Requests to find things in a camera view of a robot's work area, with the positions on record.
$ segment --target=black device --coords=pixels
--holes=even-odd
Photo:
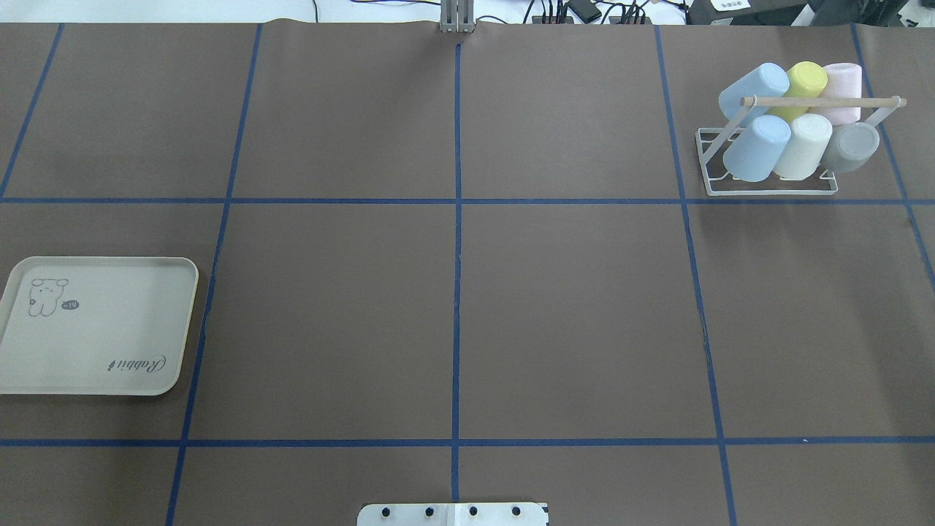
[[[732,4],[731,0],[696,0],[685,17],[690,24],[789,25],[808,0],[748,0],[749,7],[722,10],[715,7]]]
[[[908,0],[809,0],[815,12],[812,25],[840,25],[865,23],[866,25],[901,26],[896,16]]]
[[[600,9],[591,0],[569,0],[566,6],[574,11],[584,23],[591,23],[600,18]]]

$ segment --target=blue cup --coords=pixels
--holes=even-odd
[[[785,120],[757,117],[724,152],[724,167],[735,179],[759,183],[770,176],[791,137]]]
[[[730,120],[741,109],[741,98],[750,95],[756,96],[783,96],[789,91],[789,75],[781,67],[772,62],[761,64],[747,73],[721,92],[717,97],[717,104],[721,113]],[[764,114],[769,107],[753,108],[741,122],[741,126],[749,126],[756,117]]]

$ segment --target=grid square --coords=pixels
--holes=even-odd
[[[175,447],[0,447],[0,523],[165,523]]]
[[[678,206],[469,206],[461,435],[714,436]]]
[[[28,256],[185,256],[200,271],[179,381],[166,394],[4,395],[0,438],[179,438],[222,208],[0,203],[3,283]]]
[[[935,517],[935,445],[728,449],[739,524],[910,526]]]
[[[935,299],[903,207],[691,216],[727,436],[935,434]]]
[[[451,465],[447,447],[192,448],[174,523],[351,525],[364,504],[449,502]]]
[[[454,197],[455,42],[431,22],[267,24],[236,195]]]
[[[9,197],[223,197],[254,25],[68,25]]]
[[[693,198],[707,197],[695,132],[727,124],[717,105],[724,88],[765,62],[785,69],[803,60],[821,66],[857,62],[854,41],[846,26],[663,27],[662,42],[685,194]],[[713,53],[717,60],[712,60]],[[841,189],[835,194],[837,198],[899,198],[893,169],[883,149],[863,168],[841,175],[838,185]]]
[[[911,198],[935,198],[935,149],[931,142],[935,69],[930,52],[935,47],[935,33],[867,26],[858,26],[857,32],[873,94],[909,100],[906,108],[896,110],[885,122],[906,191]],[[885,156],[883,144],[876,156]]]
[[[679,196],[653,29],[615,29],[478,26],[463,49],[465,197]]]
[[[6,73],[0,82],[0,181],[57,30],[57,24],[7,23],[0,31],[0,56]]]
[[[712,446],[464,447],[459,459],[463,502],[546,502],[552,524],[727,524]]]
[[[450,437],[453,216],[234,206],[192,436]]]

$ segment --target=wooden dowel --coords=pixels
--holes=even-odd
[[[902,108],[906,99],[889,98],[802,98],[783,96],[746,96],[741,99],[741,106],[795,106],[799,108]]]

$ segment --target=white tray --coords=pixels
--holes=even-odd
[[[27,257],[0,300],[0,393],[168,391],[197,284],[184,257]]]

